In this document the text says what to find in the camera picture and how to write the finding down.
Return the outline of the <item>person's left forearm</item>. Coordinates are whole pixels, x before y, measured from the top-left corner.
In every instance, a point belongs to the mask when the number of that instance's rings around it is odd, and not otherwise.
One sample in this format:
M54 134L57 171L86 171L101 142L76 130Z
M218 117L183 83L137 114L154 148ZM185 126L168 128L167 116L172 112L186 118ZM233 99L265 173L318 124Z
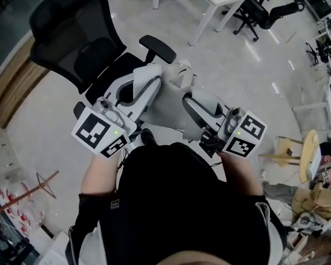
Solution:
M120 155L121 151L109 158L93 155L82 180L81 194L102 196L114 192Z

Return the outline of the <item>person's right forearm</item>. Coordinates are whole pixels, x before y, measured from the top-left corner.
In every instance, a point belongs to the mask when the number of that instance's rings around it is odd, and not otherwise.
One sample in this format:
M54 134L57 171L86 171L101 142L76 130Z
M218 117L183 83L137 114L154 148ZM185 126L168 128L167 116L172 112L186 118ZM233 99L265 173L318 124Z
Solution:
M261 183L245 158L224 152L218 152L217 154L221 158L227 183L232 185L238 194L246 196L263 195Z

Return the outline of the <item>black mesh office chair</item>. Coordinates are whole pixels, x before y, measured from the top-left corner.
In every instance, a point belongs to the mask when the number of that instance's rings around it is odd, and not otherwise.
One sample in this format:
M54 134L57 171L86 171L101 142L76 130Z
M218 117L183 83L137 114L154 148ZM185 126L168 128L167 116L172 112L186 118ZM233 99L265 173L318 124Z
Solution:
M156 56L171 64L176 53L163 41L145 35L145 60L126 52L115 30L108 0L44 0L29 24L34 36L31 60L58 73L90 104L104 96L118 78L150 64Z

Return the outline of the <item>wooden coat rack pole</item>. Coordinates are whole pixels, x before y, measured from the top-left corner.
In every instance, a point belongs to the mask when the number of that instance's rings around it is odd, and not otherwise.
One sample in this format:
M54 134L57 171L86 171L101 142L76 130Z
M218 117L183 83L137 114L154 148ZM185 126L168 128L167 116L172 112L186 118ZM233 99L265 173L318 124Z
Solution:
M38 184L32 188L23 193L22 195L15 197L13 200L10 200L8 203L5 203L4 205L0 206L0 213L8 208L10 208L12 205L18 204L21 200L24 200L25 198L31 196L33 193L43 190L46 194L51 196L53 199L57 199L56 195L54 194L53 190L49 186L49 182L55 178L59 174L59 170L56 170L52 175L50 175L47 178L44 178L40 173L36 172L36 178L38 180Z

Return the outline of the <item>person's left black shoe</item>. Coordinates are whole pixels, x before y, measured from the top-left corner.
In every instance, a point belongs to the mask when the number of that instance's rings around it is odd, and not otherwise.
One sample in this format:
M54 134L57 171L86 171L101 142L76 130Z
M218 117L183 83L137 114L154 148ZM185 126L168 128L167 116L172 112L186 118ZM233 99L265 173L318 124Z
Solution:
M143 150L150 150L158 146L152 131L148 128L143 129L141 133L136 136L136 140L133 145L134 149Z

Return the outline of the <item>white locker cabinet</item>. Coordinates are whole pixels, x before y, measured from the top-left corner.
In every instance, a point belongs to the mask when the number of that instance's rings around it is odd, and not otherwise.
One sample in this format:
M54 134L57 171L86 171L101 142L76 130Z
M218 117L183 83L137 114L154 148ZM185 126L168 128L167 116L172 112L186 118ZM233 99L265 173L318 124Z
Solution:
M13 183L22 175L22 169L6 129L0 127L0 184L8 181Z

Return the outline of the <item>black reclined office chair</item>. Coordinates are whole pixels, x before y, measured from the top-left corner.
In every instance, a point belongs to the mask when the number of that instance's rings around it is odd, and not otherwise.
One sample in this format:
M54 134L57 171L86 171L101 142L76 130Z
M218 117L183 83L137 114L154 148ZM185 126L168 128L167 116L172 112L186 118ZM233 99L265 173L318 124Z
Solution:
M302 12L305 9L305 2L303 0L293 0L293 2L274 7L271 11L267 11L263 7L264 1L269 0L245 0L237 10L237 13L233 16L242 21L242 24L237 30L233 31L234 35L238 35L239 32L246 26L254 34L253 41L259 40L258 34L255 31L255 27L258 25L261 29L269 30L274 23L288 15L292 15L298 12Z

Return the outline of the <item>person's torso in black shirt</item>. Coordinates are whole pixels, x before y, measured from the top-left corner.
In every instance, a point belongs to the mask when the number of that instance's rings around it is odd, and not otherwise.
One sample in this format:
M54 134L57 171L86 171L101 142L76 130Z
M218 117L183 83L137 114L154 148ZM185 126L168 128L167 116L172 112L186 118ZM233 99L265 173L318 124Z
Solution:
M68 265L278 265L287 244L264 194L179 142L131 151L114 192L80 193L69 238Z

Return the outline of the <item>cluster of red-handled clear bottles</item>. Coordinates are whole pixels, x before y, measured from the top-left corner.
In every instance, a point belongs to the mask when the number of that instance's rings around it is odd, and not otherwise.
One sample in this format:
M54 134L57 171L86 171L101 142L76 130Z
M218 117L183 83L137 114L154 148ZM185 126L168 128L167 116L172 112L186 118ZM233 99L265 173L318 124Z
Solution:
M0 203L3 205L31 189L25 181L12 184L0 184ZM47 204L44 196L38 191L31 196L12 205L4 212L18 224L23 235L28 236L33 230L38 229L46 218Z

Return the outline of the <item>white grey machine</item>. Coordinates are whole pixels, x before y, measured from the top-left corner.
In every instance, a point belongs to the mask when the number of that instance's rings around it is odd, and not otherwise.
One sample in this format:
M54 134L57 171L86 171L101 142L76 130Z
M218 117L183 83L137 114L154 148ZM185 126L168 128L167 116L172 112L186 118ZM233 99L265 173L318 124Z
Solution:
M317 214L305 212L295 220L291 227L295 231L312 233L321 230L323 228L323 223Z

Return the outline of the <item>wooden floor platform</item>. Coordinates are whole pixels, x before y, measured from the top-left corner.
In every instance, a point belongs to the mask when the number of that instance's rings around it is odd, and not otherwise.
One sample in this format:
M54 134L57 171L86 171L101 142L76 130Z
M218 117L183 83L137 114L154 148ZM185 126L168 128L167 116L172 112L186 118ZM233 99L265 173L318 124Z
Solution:
M35 39L30 36L0 74L0 127L6 128L30 92L49 73L30 59Z

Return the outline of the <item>light grey backpack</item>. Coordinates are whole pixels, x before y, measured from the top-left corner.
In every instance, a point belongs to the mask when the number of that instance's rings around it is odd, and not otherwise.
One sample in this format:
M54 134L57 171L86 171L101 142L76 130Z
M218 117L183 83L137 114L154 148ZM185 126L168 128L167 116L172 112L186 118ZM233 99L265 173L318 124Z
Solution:
M186 93L210 113L218 112L219 98L205 90L188 60L180 60L162 67L151 63L133 70L133 99L154 77L161 78L161 87L147 111L140 119L148 124L179 130L184 140L199 141L203 133L183 106Z

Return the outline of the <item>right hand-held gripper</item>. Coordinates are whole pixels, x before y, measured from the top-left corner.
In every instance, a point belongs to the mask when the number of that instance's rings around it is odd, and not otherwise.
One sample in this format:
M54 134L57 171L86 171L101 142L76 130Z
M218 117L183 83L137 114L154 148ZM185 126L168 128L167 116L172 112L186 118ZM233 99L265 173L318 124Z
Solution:
M215 101L215 111L210 112L190 95L185 95L182 102L192 120L205 128L199 145L210 157L224 152L248 158L264 138L267 125L249 110L230 109Z

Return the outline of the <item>round wooden stool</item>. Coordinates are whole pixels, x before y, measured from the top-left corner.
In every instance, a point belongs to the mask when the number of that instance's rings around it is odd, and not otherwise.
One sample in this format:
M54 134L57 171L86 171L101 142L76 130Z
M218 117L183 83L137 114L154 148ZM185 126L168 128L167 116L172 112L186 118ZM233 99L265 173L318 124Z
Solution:
M296 140L286 136L278 136L279 147L277 153L259 154L259 157L269 158L279 167L298 166L301 184L313 181L318 172L322 159L319 147L319 137L316 130L310 130L303 140ZM293 144L302 146L300 155L293 155Z

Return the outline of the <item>black glass display case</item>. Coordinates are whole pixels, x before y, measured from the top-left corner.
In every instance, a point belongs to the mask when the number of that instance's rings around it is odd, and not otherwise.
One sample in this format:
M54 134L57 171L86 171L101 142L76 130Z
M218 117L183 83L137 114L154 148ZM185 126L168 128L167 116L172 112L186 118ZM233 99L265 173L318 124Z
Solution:
M39 257L34 246L2 211L0 213L0 265L34 265Z

